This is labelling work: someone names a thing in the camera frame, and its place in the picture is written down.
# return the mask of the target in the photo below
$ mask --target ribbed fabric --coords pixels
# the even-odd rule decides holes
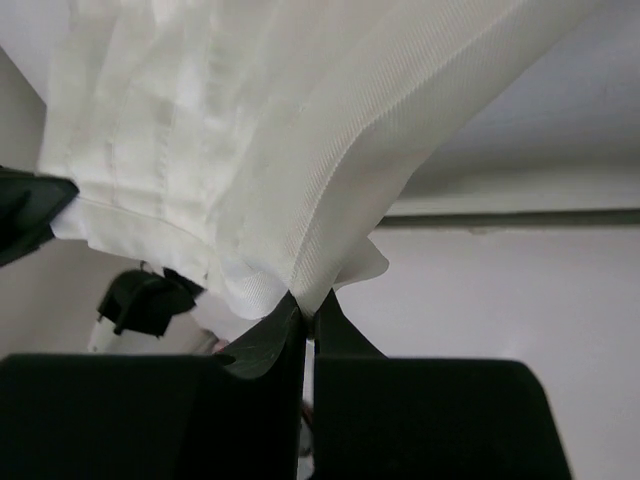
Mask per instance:
[[[598,0],[75,0],[52,66],[55,225],[241,316],[378,275],[413,171]]]

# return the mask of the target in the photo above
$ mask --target white fabric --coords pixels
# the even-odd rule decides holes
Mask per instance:
[[[40,159],[61,238],[241,316],[381,273],[411,173],[598,0],[75,0]]]

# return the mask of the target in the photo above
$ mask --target white cloth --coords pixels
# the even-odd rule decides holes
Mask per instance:
[[[75,0],[40,170],[60,238],[173,268],[241,316],[381,273],[412,172],[598,0]]]

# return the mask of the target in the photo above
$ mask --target white garment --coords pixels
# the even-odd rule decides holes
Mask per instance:
[[[75,0],[43,172],[60,238],[173,268],[241,316],[380,274],[412,172],[598,0]]]

